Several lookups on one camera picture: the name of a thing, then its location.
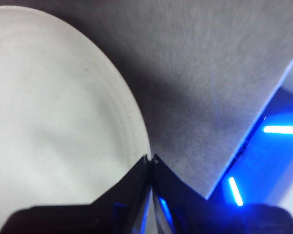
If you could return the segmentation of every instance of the blue led light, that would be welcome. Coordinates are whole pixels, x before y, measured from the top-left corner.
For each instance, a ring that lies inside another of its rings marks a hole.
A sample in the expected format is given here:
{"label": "blue led light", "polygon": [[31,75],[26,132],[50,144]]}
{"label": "blue led light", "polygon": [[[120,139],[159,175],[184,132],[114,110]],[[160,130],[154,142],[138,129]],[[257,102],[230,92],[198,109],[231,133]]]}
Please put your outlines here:
{"label": "blue led light", "polygon": [[161,197],[159,198],[160,202],[161,202],[161,206],[162,206],[162,209],[163,209],[163,212],[165,214],[165,217],[167,219],[167,221],[169,223],[172,222],[172,218],[171,218],[171,214],[169,212],[169,208],[168,208],[168,205],[166,203],[166,201],[164,199],[162,199]]}
{"label": "blue led light", "polygon": [[266,126],[264,133],[293,134],[293,126]]}
{"label": "blue led light", "polygon": [[235,180],[233,177],[229,178],[229,185],[230,185],[230,188],[231,188],[231,191],[232,191],[232,194],[233,194],[233,197],[234,197],[236,204],[238,206],[243,206],[242,197],[240,195],[240,192],[238,190],[238,187],[236,186],[236,183],[235,183]]}

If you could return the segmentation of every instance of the white plate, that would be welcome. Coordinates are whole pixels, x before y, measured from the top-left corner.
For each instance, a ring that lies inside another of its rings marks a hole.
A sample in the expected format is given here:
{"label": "white plate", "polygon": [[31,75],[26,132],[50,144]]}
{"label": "white plate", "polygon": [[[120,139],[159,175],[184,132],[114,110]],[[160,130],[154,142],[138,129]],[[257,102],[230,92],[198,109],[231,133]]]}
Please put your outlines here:
{"label": "white plate", "polygon": [[0,6],[0,228],[17,209],[91,203],[145,154],[139,108],[99,48],[54,16]]}

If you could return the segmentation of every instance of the black plastic part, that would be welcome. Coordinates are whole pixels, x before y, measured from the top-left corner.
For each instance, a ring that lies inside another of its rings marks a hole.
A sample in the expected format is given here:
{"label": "black plastic part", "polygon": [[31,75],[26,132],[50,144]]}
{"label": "black plastic part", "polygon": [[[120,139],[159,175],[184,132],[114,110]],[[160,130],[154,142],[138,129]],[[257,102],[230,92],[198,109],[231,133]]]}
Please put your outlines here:
{"label": "black plastic part", "polygon": [[142,157],[90,205],[34,207],[14,213],[1,234],[129,234],[150,190],[150,162]]}
{"label": "black plastic part", "polygon": [[1,234],[129,234],[143,220],[144,215],[138,214],[148,204],[151,186],[160,234],[293,234],[293,219],[287,211],[261,204],[212,204],[157,155],[151,162],[142,157],[92,204],[18,211]]}
{"label": "black plastic part", "polygon": [[215,205],[182,182],[155,155],[153,193],[165,201],[172,223],[162,233],[176,234],[293,234],[293,218],[277,207],[263,204]]}

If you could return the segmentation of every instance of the light strip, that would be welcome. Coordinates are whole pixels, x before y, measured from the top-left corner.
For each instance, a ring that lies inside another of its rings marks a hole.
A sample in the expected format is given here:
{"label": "light strip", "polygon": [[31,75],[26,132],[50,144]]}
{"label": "light strip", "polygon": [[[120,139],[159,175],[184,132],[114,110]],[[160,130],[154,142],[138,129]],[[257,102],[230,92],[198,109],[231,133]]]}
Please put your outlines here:
{"label": "light strip", "polygon": [[236,204],[238,206],[243,206],[242,197],[240,195],[240,192],[238,190],[238,187],[236,186],[236,183],[235,183],[235,180],[233,177],[229,178],[229,185],[230,185],[230,188],[231,188],[231,191],[232,191],[232,194],[233,194],[233,197],[234,197]]}
{"label": "light strip", "polygon": [[266,126],[264,133],[293,134],[293,126]]}

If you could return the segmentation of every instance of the gray carpet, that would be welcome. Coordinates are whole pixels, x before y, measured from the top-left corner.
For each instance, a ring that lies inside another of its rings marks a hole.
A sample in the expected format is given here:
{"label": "gray carpet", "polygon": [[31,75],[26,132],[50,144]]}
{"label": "gray carpet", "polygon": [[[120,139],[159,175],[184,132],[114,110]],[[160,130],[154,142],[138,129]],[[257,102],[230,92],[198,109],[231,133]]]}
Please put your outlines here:
{"label": "gray carpet", "polygon": [[111,59],[151,149],[208,196],[293,59],[293,0],[0,0],[70,23]]}

